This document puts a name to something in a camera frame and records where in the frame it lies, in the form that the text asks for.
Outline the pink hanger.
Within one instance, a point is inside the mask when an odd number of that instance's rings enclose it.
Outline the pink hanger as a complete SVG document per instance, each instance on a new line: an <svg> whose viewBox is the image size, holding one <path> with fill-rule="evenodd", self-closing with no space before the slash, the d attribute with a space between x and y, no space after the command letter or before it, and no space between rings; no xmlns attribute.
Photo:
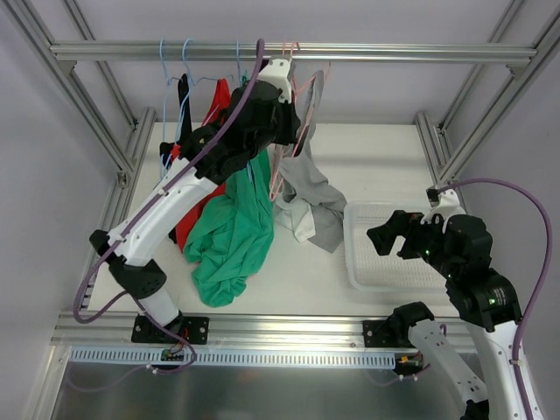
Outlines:
<svg viewBox="0 0 560 420"><path fill-rule="evenodd" d="M305 145L314 135L316 129L316 114L322 101L325 84L331 72L332 64L327 62L317 69L306 82L300 86L293 81L295 88L294 104L301 125L296 131L296 143L283 146L279 152L281 158L295 158L299 156Z"/></svg>
<svg viewBox="0 0 560 420"><path fill-rule="evenodd" d="M282 46L282 55L285 55L286 52L286 42L283 42L283 46ZM290 46L290 59L293 60L293 54L294 51L300 51L301 47L299 42L295 41L291 43ZM295 65L292 66L292 70L291 70L291 76L289 76L289 82L290 85L292 87L292 100L296 100L297 99L297 82L296 82L296 78L294 76L294 72L295 72ZM279 172L279 162L280 159L284 156L284 153L287 151L287 147L288 146L282 146L282 145L275 145L273 152L272 152L272 166L271 166L271 179L270 179L270 183L269 183L269 199L271 202L275 201L276 196L278 195L280 188L281 188L281 184L282 184L282 180L281 180L281 175Z"/></svg>

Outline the grey tank top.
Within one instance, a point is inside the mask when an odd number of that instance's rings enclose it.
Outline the grey tank top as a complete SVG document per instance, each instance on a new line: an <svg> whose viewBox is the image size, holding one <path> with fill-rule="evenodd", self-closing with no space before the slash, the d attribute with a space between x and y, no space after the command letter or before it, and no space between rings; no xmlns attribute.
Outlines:
<svg viewBox="0 0 560 420"><path fill-rule="evenodd" d="M278 195L286 201L301 199L311 205L316 235L307 242L332 253L344 239L343 218L347 199L315 165L312 156L314 135L299 156L280 159L282 184Z"/></svg>

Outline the white tank top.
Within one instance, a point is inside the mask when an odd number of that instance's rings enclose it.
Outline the white tank top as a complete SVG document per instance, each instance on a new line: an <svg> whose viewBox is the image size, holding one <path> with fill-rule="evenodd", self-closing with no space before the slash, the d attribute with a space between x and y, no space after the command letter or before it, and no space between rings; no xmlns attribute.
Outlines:
<svg viewBox="0 0 560 420"><path fill-rule="evenodd" d="M289 229L294 238L303 243L316 235L311 205L304 199L286 201L278 195L274 201L275 222Z"/></svg>

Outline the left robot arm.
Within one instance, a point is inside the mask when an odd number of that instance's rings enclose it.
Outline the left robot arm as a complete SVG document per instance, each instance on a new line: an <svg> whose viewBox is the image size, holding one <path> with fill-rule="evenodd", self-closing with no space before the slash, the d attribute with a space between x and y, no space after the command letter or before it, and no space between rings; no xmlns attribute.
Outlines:
<svg viewBox="0 0 560 420"><path fill-rule="evenodd" d="M222 116L180 144L180 153L143 204L109 231L96 230L90 243L119 286L152 317L151 331L163 342L182 331L181 312L165 288L166 274L153 255L173 227L270 144L296 140L300 121L286 79L258 76L231 95Z"/></svg>

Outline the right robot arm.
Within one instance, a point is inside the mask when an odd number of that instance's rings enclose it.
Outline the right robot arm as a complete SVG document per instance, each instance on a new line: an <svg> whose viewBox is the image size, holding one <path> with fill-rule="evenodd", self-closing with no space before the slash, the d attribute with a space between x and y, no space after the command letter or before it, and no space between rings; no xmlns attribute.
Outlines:
<svg viewBox="0 0 560 420"><path fill-rule="evenodd" d="M461 210L396 210L367 231L379 256L403 239L398 256L421 259L444 280L446 294L465 322L483 371L477 376L448 343L434 314L417 301L393 310L373 331L401 347L414 347L451 392L465 419L541 419L528 365L515 342L522 310L514 286L491 266L493 238L482 219Z"/></svg>

